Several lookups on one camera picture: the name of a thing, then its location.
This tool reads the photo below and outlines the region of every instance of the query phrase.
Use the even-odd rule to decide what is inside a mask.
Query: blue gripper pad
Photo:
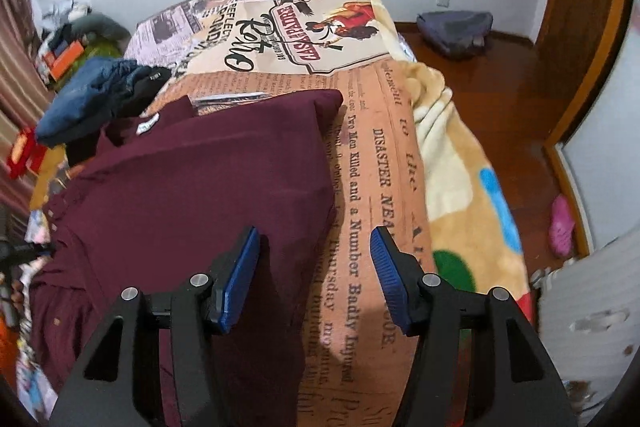
[[[259,252],[260,234],[256,229],[252,229],[223,290],[224,305],[218,325],[225,334],[238,323],[249,285],[254,278]]]
[[[376,268],[391,320],[406,335],[411,325],[408,296],[398,273],[398,268],[396,268],[391,258],[379,229],[374,229],[371,232],[369,246],[373,266]]]

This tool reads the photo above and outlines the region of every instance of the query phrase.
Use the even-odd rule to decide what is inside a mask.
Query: shirt label
[[[136,129],[136,136],[140,136],[142,133],[147,132],[153,126],[155,126],[156,122],[160,120],[160,113],[156,113],[149,120],[139,124],[138,129]]]

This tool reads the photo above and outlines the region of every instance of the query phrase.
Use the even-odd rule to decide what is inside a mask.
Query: bird illustration
[[[278,6],[282,6],[283,4],[286,4],[288,2],[292,3],[293,6],[295,6],[298,9],[298,11],[302,13],[302,15],[309,16],[314,14],[314,11],[311,9],[311,7],[308,4],[308,1],[306,0],[279,0]]]

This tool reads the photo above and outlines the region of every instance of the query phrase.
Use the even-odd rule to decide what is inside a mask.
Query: gray bag
[[[484,50],[494,16],[489,12],[444,11],[418,15],[424,39],[449,58],[469,58]]]

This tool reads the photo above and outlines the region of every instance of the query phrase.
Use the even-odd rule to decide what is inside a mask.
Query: green dot
[[[438,268],[438,275],[457,290],[476,291],[476,282],[468,266],[459,255],[450,250],[436,250],[433,260]]]

